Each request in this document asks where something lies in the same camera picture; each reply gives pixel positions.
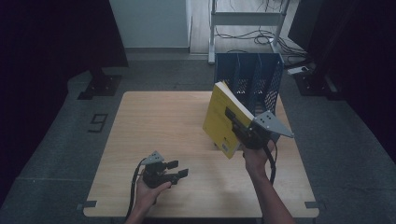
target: blue plastic organizer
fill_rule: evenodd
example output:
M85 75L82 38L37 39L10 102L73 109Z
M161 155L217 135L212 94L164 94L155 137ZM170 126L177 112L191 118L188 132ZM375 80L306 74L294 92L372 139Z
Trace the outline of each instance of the blue plastic organizer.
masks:
M216 54L215 83L225 81L253 115L267 110L275 114L282 73L278 53Z

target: gray carpet floor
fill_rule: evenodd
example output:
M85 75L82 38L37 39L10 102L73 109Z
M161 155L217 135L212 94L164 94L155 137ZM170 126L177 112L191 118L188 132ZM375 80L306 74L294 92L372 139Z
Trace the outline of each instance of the gray carpet floor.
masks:
M91 76L69 81L69 94L47 135L15 180L0 210L0 223L122 223L123 217L85 217L106 140L126 91L211 91L214 66L206 60L130 61L107 68L122 75L114 96L78 100ZM292 77L280 96L319 204L317 218L297 223L396 223L396 167L370 130L344 101L304 97ZM95 114L108 114L100 133ZM255 223L253 219L149 219L148 223Z

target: table top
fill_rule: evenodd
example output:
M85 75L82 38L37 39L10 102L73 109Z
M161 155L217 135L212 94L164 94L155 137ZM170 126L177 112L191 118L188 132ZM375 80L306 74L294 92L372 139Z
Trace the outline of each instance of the table top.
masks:
M211 91L125 92L87 199L96 205L84 214L125 217L134 169L157 150L165 161L179 161L169 174L188 168L189 175L159 196L148 217L261 217L242 152L228 160L202 128L210 96ZM290 127L280 98L276 116ZM277 147L279 197L294 217L317 217L317 208L305 206L315 197L294 139L281 136Z

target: yellow book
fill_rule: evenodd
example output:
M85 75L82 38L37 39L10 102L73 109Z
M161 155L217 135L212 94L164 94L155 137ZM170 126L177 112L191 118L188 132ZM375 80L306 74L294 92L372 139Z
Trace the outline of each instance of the yellow book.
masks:
M239 148L240 142L233 133L233 123L225 115L229 108L246 127L254 116L242 105L224 82L215 84L204 121L204 131L217 147L230 159Z

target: black stand base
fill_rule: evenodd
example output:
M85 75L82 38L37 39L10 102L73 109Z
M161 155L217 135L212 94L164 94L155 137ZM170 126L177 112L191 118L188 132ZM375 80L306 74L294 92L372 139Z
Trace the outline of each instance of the black stand base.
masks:
M79 100L91 100L93 96L114 96L116 94L121 76L106 76L102 69L90 71L92 80L87 89L79 94Z
M337 90L332 91L326 79L318 82L310 73L294 75L297 87L302 96L326 96L328 100L344 100Z

